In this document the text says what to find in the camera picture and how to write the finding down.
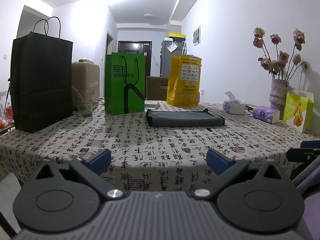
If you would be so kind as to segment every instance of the tiled floor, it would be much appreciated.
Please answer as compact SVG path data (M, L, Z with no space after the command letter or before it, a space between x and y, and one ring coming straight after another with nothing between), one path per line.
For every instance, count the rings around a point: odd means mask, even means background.
M21 229L12 211L12 204L21 189L19 182L13 173L0 181L0 210L16 232ZM0 240L9 240L10 237L0 227Z

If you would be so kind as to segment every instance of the dark brown door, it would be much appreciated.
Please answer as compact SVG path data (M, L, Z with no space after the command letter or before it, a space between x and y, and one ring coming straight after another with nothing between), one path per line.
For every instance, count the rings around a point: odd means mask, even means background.
M145 76L151 74L152 41L119 41L118 52L140 54L146 56ZM147 95L147 79L145 77L145 95Z

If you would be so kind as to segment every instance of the purple tissue package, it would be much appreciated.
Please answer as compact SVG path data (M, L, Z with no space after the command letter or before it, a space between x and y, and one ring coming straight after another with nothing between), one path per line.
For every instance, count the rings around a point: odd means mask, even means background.
M229 114L244 114L245 104L238 100L228 99L223 102L223 109Z
M253 117L273 124L279 122L280 111L265 106L256 106L253 109Z

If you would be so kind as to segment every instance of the gray refrigerator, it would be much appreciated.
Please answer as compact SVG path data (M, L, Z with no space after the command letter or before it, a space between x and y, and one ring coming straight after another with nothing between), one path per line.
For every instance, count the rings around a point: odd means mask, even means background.
M170 52L168 46L172 44L172 41L162 41L162 49L161 49L161 67L160 67L160 76L162 77L169 77L170 70L171 70L171 58L172 56L181 56L183 43L179 43L178 47L173 51Z

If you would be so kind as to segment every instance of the plastic bottle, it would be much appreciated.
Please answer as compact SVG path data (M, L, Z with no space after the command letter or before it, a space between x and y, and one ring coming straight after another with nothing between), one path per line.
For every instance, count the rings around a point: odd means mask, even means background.
M12 106L11 106L10 102L7 103L6 110L7 110L8 116L10 116L13 119Z

